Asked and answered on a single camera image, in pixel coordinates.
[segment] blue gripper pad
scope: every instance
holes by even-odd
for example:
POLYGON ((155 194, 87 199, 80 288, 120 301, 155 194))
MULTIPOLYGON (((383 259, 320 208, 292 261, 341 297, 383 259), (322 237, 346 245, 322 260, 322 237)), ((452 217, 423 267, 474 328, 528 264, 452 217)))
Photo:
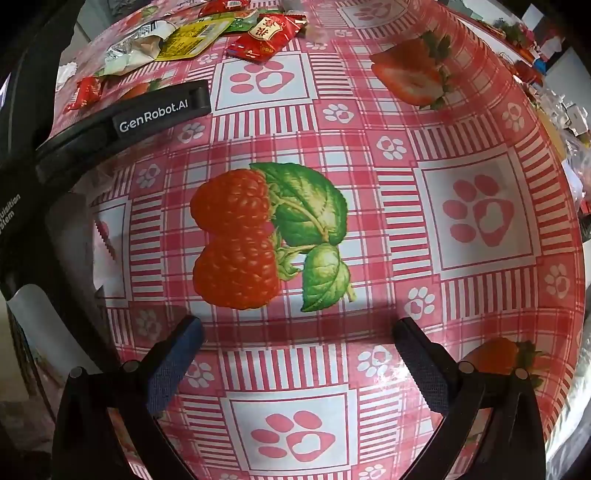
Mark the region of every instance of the blue gripper pad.
POLYGON ((201 320, 187 316, 142 360, 142 376, 147 385, 146 407, 152 416, 158 416, 174 397, 203 341, 201 320))
POLYGON ((394 323, 394 345, 431 411, 447 415, 457 395, 457 364, 409 317, 394 323))

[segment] paw print pattern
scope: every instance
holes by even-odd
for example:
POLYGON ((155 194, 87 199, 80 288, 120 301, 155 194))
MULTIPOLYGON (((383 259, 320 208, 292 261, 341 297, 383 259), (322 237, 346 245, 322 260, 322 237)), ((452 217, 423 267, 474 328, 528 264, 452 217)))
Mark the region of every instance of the paw print pattern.
POLYGON ((337 105, 331 103, 328 108, 322 110, 322 113, 329 122, 336 122, 338 120, 342 124, 348 124, 355 116, 353 112, 349 112, 349 107, 342 103, 338 103, 337 105))
POLYGON ((211 63, 214 60, 216 60, 217 57, 218 57, 217 53, 206 53, 205 55, 202 55, 201 57, 199 57, 199 64, 206 65, 206 64, 211 63))
POLYGON ((162 325, 156 318, 156 313, 153 310, 140 310, 138 316, 135 318, 135 324, 138 327, 138 334, 155 342, 160 337, 162 332, 162 325))
MULTIPOLYGON (((453 184, 453 190, 460 200, 445 201, 443 212, 453 220, 468 220, 467 204, 474 202, 479 193, 485 197, 495 197, 500 188, 492 177, 476 175, 473 183, 457 180, 453 184)), ((450 233, 455 240, 463 244, 472 242, 480 233, 482 241, 487 246, 497 247, 505 237, 514 215, 515 207, 509 200, 484 198, 472 205, 476 228, 469 223, 454 223, 450 227, 450 233)))
POLYGON ((408 292, 408 302, 404 305, 404 311, 416 322, 421 319, 423 313, 433 313, 433 310, 435 310, 435 306, 432 305, 434 301, 435 295, 429 293, 427 287, 413 287, 408 292))
POLYGON ((306 42, 306 47, 311 50, 326 50, 326 46, 328 43, 318 43, 318 42, 306 42))
POLYGON ((561 300, 565 298, 570 290, 570 280, 566 275, 564 264, 552 265, 550 273, 544 277, 544 281, 547 283, 546 291, 561 300))
POLYGON ((386 18, 392 10, 392 5, 388 2, 375 2, 373 5, 361 7, 355 16, 360 20, 369 21, 374 18, 386 18))
POLYGON ((521 106, 516 103, 507 103, 507 111, 503 113, 505 127, 518 132, 525 127, 525 120, 521 116, 521 106))
POLYGON ((380 463, 374 466, 370 465, 359 473, 359 480, 378 480, 384 473, 386 473, 386 469, 380 463))
POLYGON ((274 413, 265 418, 271 428, 251 431, 251 437, 265 445, 258 448, 258 452, 268 458, 283 458, 288 452, 276 444, 287 445, 287 448, 299 462, 312 462, 322 455, 335 442, 333 434, 322 432, 320 417, 310 411, 300 410, 293 416, 293 421, 274 413))
POLYGON ((378 147, 386 160, 402 160, 402 154, 407 152, 407 149, 403 147, 404 142, 399 138, 389 138, 384 135, 378 140, 376 147, 378 147))
POLYGON ((370 378, 374 375, 383 377, 388 370, 388 362, 392 359, 392 354, 388 352, 382 345, 374 346, 370 351, 361 352, 357 357, 359 365, 357 370, 365 372, 365 376, 370 378))
POLYGON ((231 75, 230 81, 234 85, 230 87, 230 91, 240 95, 257 88, 263 95, 276 93, 295 77, 293 73, 282 70, 283 64, 275 60, 266 62, 264 66, 248 63, 244 65, 244 72, 231 75))
POLYGON ((189 143, 191 140, 196 140, 201 138, 205 130, 205 125, 202 125, 199 122, 195 122, 193 124, 187 124, 183 126, 181 132, 177 135, 177 138, 182 143, 189 143))
POLYGON ((187 371, 188 382, 193 388, 207 388, 209 382, 213 381, 211 365, 201 362, 198 364, 195 360, 191 362, 187 371))
POLYGON ((139 188, 150 188, 156 182, 156 177, 160 174, 160 168, 155 163, 152 163, 148 168, 144 168, 139 172, 137 183, 139 188))

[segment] plastic wrapper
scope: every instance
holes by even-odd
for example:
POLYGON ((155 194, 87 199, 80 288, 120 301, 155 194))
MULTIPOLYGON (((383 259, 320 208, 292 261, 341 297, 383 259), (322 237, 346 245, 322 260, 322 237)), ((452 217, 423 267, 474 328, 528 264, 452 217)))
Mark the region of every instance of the plastic wrapper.
POLYGON ((560 135, 567 148, 567 167, 563 168, 578 207, 583 199, 591 198, 591 149, 565 130, 560 135))
MULTIPOLYGON (((309 15, 308 6, 302 0, 282 0, 280 5, 285 15, 305 15, 308 19, 313 18, 313 15, 309 15)), ((309 21, 302 27, 298 36, 320 46, 326 45, 331 38, 330 31, 314 21, 309 21)))
POLYGON ((241 10, 250 5, 251 0, 212 0, 199 12, 200 17, 241 10))
POLYGON ((109 47, 105 54, 105 66, 95 75, 124 75, 154 61, 160 53, 161 42, 168 39, 175 30, 172 23, 164 20, 142 25, 109 47))
POLYGON ((92 105, 100 100, 100 93, 103 88, 103 81, 97 77, 85 77, 78 82, 78 86, 72 99, 64 108, 64 112, 78 110, 85 106, 92 105))
POLYGON ((254 8, 250 10, 243 10, 239 12, 226 12, 222 14, 209 15, 202 17, 203 20, 216 20, 219 18, 231 18, 232 23, 224 33, 241 33, 248 32, 256 25, 260 14, 279 14, 278 8, 254 8))
POLYGON ((305 21, 296 16, 266 15, 228 47, 228 54, 265 62, 296 36, 305 21))
POLYGON ((75 61, 61 65, 57 69, 56 92, 59 92, 69 78, 73 77, 77 70, 75 61))
POLYGON ((232 23, 231 18, 195 22, 179 27, 164 43, 156 61, 190 59, 199 55, 232 23))

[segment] screw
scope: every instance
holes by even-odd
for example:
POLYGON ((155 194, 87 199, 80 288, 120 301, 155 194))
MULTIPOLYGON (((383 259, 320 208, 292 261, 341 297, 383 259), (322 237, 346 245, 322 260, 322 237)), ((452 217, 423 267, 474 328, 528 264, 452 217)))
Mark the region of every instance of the screw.
POLYGON ((123 371, 127 373, 135 372, 139 367, 139 362, 137 360, 129 360, 123 364, 123 371))
POLYGON ((70 370, 70 376, 72 378, 79 378, 83 373, 84 369, 82 367, 74 367, 72 370, 70 370))
POLYGON ((527 371, 524 370, 523 368, 516 368, 515 375, 517 376, 517 378, 520 378, 522 380, 527 380, 527 377, 528 377, 527 371))
POLYGON ((460 362, 457 367, 463 374, 471 374, 474 371, 474 365, 470 362, 460 362))

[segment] green leaf print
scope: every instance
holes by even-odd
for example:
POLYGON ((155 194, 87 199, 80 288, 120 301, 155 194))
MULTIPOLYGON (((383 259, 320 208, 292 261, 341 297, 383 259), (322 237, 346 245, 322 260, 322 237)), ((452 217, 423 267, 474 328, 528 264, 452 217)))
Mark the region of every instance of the green leaf print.
POLYGON ((291 247, 338 245, 347 233, 347 202, 328 179, 294 163, 252 163, 269 185, 272 222, 291 247))
POLYGON ((346 293, 354 300, 347 265, 340 259, 339 250, 330 244, 314 247, 304 263, 302 273, 304 304, 302 312, 315 312, 334 305, 346 293))

